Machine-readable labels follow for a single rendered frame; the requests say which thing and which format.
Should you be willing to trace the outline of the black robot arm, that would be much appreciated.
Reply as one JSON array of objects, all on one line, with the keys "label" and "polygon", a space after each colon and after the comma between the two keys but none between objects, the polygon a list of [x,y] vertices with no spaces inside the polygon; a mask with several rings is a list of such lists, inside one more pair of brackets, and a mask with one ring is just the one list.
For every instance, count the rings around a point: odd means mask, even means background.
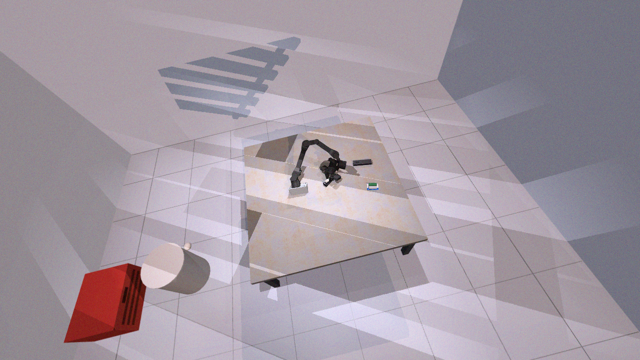
[{"label": "black robot arm", "polygon": [[[304,140],[302,141],[302,145],[301,145],[301,153],[299,155],[296,167],[292,173],[292,176],[290,178],[291,181],[291,189],[292,188],[298,188],[301,186],[300,181],[298,180],[298,177],[301,175],[301,165],[304,159],[304,156],[306,155],[306,151],[308,149],[308,147],[310,145],[318,145],[319,147],[321,147],[323,150],[325,150],[326,152],[328,152],[330,154],[331,157],[333,158],[328,158],[328,161],[330,161],[329,166],[333,167],[336,169],[334,169],[334,171],[338,171],[339,169],[343,169],[345,170],[346,168],[346,161],[342,161],[339,158],[339,152],[336,150],[333,150],[331,148],[329,148],[328,146],[326,146],[325,144],[323,144],[321,141],[319,141],[318,139],[314,139],[314,140]],[[335,160],[336,159],[336,160]]]}]

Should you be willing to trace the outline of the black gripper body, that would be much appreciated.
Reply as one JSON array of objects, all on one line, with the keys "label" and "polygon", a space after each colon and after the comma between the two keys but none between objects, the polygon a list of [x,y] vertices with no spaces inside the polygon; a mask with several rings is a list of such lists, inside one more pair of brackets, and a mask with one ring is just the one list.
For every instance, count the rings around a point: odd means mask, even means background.
[{"label": "black gripper body", "polygon": [[325,170],[325,173],[326,173],[326,174],[327,174],[327,173],[331,174],[331,177],[333,177],[333,179],[337,182],[338,180],[340,180],[340,179],[341,179],[341,176],[340,176],[339,174],[335,174],[335,169],[336,169],[336,168],[337,168],[337,167],[334,167],[334,168],[333,168],[333,167],[330,167],[330,166],[328,166],[328,167],[327,167],[326,165],[323,165],[322,167],[320,167],[320,170],[321,170],[321,171],[324,171],[324,170]]}]

